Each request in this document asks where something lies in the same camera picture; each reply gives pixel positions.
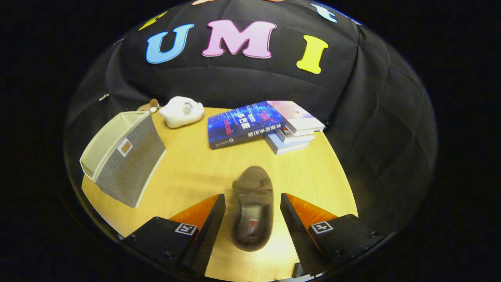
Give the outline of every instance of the white book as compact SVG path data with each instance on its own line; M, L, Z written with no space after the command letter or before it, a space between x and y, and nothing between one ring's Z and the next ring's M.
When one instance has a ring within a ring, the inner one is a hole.
M293 101L267 101L286 120L286 127L294 136L323 131L325 125Z
M279 136L280 140L282 140L282 142L284 142L285 144L300 142L300 141L311 141L315 138L315 134L313 132L306 135L295 136L294 134L292 134L290 130L287 129L287 127L279 128L275 130L275 133Z
M270 146L270 148L273 150L275 155L280 155L283 153L308 147L308 144L310 143L310 141L301 141L301 142L285 144L282 142L282 140L280 140L280 138L275 132L270 132L268 134L265 134L265 140Z

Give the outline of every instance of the brown plush toy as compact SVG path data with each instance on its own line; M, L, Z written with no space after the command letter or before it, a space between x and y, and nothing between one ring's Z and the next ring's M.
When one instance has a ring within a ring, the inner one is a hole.
M138 111L149 111L149 112L152 112L151 108L155 108L155 110L153 110L153 112L156 112L156 110L158 108L160 108L160 105L158 104L158 100L157 99L151 99L148 104L144 104L144 105L140 106L139 108L137 108L137 110Z
M258 166L247 168L233 182L237 199L231 237L245 251L264 247L273 223L273 186L266 171Z

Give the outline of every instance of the white plush toy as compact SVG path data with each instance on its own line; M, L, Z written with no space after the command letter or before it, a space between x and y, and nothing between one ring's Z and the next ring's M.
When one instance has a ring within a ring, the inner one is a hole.
M203 117L203 105L193 99L176 96L158 111L170 128L194 123Z

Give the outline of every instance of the book stack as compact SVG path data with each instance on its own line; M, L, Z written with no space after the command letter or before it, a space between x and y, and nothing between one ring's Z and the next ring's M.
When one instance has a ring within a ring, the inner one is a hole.
M263 135L277 155L307 147L325 126L292 101L263 101L236 108L207 121L211 149Z
M285 126L265 134L265 140L276 155L308 146L315 132L325 125L293 101L267 101L285 120Z

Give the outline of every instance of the letter u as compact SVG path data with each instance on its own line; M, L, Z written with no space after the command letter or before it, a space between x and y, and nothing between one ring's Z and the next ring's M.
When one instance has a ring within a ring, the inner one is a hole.
M160 46L162 45L162 39L167 35L167 32L161 32L148 39L148 47L146 48L146 61L152 64L160 64L163 62L170 61L181 54L186 44L186 37L188 35L188 30L194 27L194 24L187 24L179 26L173 30L176 33L174 39L174 46L167 52L161 52Z

